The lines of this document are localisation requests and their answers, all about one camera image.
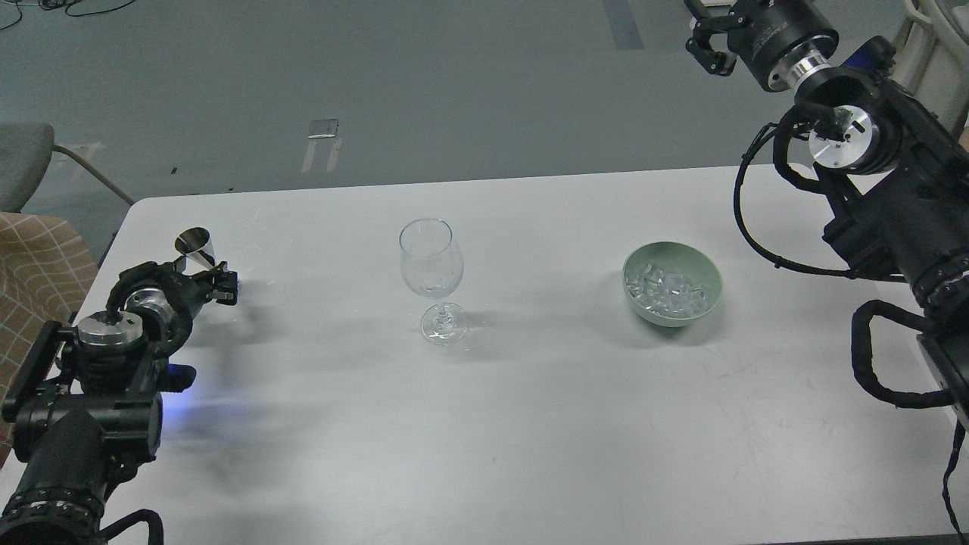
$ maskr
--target glass base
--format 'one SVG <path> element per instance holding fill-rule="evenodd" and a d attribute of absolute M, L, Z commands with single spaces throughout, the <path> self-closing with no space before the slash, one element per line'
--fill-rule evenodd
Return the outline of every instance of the glass base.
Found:
<path fill-rule="evenodd" d="M 454 344 L 468 333 L 468 317 L 454 303 L 439 303 L 424 313 L 421 333 L 434 344 Z"/>

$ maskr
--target black cable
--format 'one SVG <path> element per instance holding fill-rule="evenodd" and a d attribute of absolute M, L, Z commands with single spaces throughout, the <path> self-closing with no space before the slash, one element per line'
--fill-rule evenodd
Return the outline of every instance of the black cable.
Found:
<path fill-rule="evenodd" d="M 737 169 L 736 180 L 734 183 L 734 220 L 736 221 L 736 226 L 740 230 L 740 234 L 743 235 L 744 240 L 747 244 L 754 249 L 755 252 L 760 254 L 761 257 L 767 259 L 770 263 L 774 264 L 775 269 L 787 269 L 788 271 L 794 271 L 795 273 L 805 273 L 805 274 L 818 274 L 823 276 L 839 276 L 843 278 L 858 278 L 858 274 L 850 269 L 845 271 L 839 271 L 835 269 L 822 269 L 818 267 L 812 267 L 810 265 L 804 265 L 803 263 L 798 263 L 796 261 L 791 261 L 785 257 L 777 255 L 754 240 L 750 232 L 747 230 L 747 225 L 743 221 L 743 210 L 740 206 L 740 187 L 743 185 L 744 178 L 747 175 L 747 169 L 750 164 L 757 157 L 757 153 L 764 147 L 770 139 L 774 138 L 777 133 L 777 123 L 768 123 L 761 128 L 761 131 L 757 133 L 754 137 L 754 141 L 750 143 L 750 147 L 747 148 L 747 152 L 741 156 L 740 166 Z M 905 278 L 901 276 L 886 276 L 883 278 L 869 278 L 872 280 L 885 280 L 890 282 L 905 282 Z"/>
<path fill-rule="evenodd" d="M 19 1 L 13 2 L 13 4 L 14 6 L 16 6 L 16 21 L 8 24 L 7 26 L 0 27 L 0 30 L 7 30 L 8 28 L 14 26 L 15 24 L 19 23 L 23 19 L 23 10 L 20 8 L 20 2 Z"/>
<path fill-rule="evenodd" d="M 777 130 L 774 133 L 773 163 L 777 174 L 797 189 L 809 193 L 824 194 L 820 181 L 801 176 L 788 164 L 788 146 L 791 144 L 791 138 L 800 140 L 799 135 L 807 127 L 804 123 L 815 119 L 817 119 L 816 132 L 820 132 L 822 127 L 837 126 L 834 110 L 810 102 L 794 105 L 781 117 L 781 120 L 777 122 Z"/>
<path fill-rule="evenodd" d="M 162 527 L 162 518 L 158 513 L 149 509 L 142 509 L 127 515 L 117 522 L 111 524 L 98 532 L 98 537 L 105 541 L 110 541 L 117 537 L 122 531 L 136 525 L 137 523 L 148 524 L 148 545 L 162 545 L 165 541 L 165 530 Z"/>
<path fill-rule="evenodd" d="M 71 13 L 71 8 L 74 7 L 77 4 L 80 4 L 82 1 L 83 0 L 74 0 L 73 2 L 69 2 L 66 6 L 64 6 L 64 15 L 70 16 L 70 17 L 87 17 L 87 16 L 99 16 L 101 14 L 109 14 L 111 12 L 116 12 L 116 11 L 120 10 L 121 8 L 125 8 L 127 6 L 131 6 L 137 0 L 128 0 L 124 4 L 121 4 L 120 6 L 111 8 L 109 10 L 101 10 L 100 12 L 87 12 L 85 14 L 72 14 Z"/>
<path fill-rule="evenodd" d="M 965 436 L 966 429 L 962 427 L 962 421 L 957 420 L 955 422 L 955 435 L 953 436 L 953 453 L 949 455 L 949 466 L 946 467 L 946 474 L 942 477 L 942 500 L 946 503 L 949 522 L 953 523 L 955 533 L 959 536 L 959 542 L 962 545 L 969 545 L 965 535 L 962 535 L 962 530 L 959 528 L 959 521 L 955 518 L 955 511 L 953 511 L 953 501 L 949 497 L 949 477 L 953 475 L 955 466 L 959 463 L 959 451 L 962 450 L 962 440 Z"/>
<path fill-rule="evenodd" d="M 922 333 L 927 333 L 935 327 L 934 322 L 928 318 L 884 301 L 874 300 L 859 306 L 851 320 L 851 367 L 855 372 L 855 380 L 861 388 L 876 400 L 891 403 L 899 408 L 943 407 L 953 404 L 955 399 L 946 390 L 924 394 L 895 392 L 878 381 L 878 375 L 872 367 L 871 350 L 870 324 L 875 316 L 881 316 Z"/>

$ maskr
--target green bowl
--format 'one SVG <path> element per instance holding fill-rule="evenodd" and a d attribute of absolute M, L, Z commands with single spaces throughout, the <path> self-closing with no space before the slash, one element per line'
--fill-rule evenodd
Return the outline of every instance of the green bowl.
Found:
<path fill-rule="evenodd" d="M 626 287 L 627 278 L 635 277 L 646 264 L 652 261 L 660 269 L 670 273 L 680 273 L 694 284 L 703 284 L 709 290 L 709 308 L 701 313 L 685 317 L 669 317 L 647 309 L 633 297 Z M 622 266 L 622 291 L 633 310 L 647 322 L 667 328 L 680 328 L 696 322 L 710 313 L 720 302 L 723 292 L 723 277 L 710 258 L 698 249 L 679 242 L 653 242 L 636 250 L 626 258 Z"/>

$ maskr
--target wine glass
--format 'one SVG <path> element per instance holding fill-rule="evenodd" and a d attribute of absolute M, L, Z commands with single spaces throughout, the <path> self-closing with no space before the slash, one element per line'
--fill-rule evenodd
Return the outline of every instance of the wine glass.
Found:
<path fill-rule="evenodd" d="M 453 293 L 464 276 L 464 260 L 451 226 L 436 218 L 408 223 L 400 232 L 400 272 L 420 296 L 444 299 Z M 454 303 L 438 303 L 421 318 L 421 333 L 434 344 L 453 344 L 467 331 L 464 309 Z"/>

